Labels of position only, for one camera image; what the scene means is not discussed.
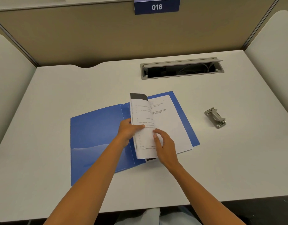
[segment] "white desk surface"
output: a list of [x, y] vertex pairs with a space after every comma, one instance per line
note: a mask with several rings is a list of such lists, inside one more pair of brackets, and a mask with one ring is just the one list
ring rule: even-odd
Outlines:
[[[140, 63], [222, 59], [224, 73], [141, 80]], [[218, 200], [288, 195], [288, 113], [243, 51], [37, 68], [0, 145], [0, 221], [46, 218], [70, 189], [70, 118], [172, 90], [200, 145], [178, 155]], [[204, 114], [215, 107], [227, 125]], [[189, 204], [158, 160], [114, 175], [100, 212]]]

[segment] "white side panel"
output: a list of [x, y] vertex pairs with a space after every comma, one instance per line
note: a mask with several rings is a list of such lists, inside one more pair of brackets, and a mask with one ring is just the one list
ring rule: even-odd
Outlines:
[[288, 112], [288, 11], [274, 14], [245, 53]]
[[0, 35], [0, 142], [36, 67]]

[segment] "document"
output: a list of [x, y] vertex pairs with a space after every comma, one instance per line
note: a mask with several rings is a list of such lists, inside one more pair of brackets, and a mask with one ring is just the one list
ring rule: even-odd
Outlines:
[[[138, 159], [157, 158], [153, 130], [161, 129], [169, 134], [175, 143], [176, 153], [193, 148], [189, 136], [169, 95], [148, 99], [144, 94], [131, 93], [131, 123], [145, 125], [134, 136]], [[163, 139], [157, 135], [163, 145]]]

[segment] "blue folder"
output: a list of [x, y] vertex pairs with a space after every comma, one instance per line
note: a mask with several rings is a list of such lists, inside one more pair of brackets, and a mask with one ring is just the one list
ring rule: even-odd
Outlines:
[[[192, 146], [199, 145], [199, 141], [173, 91], [148, 96], [148, 99], [164, 95], [169, 95], [172, 99]], [[89, 169], [114, 139], [120, 122], [130, 117], [130, 104], [125, 103], [94, 110], [71, 118], [71, 186]], [[134, 141], [130, 139], [129, 144], [123, 149], [120, 156], [116, 172], [145, 162], [145, 159], [137, 159]]]

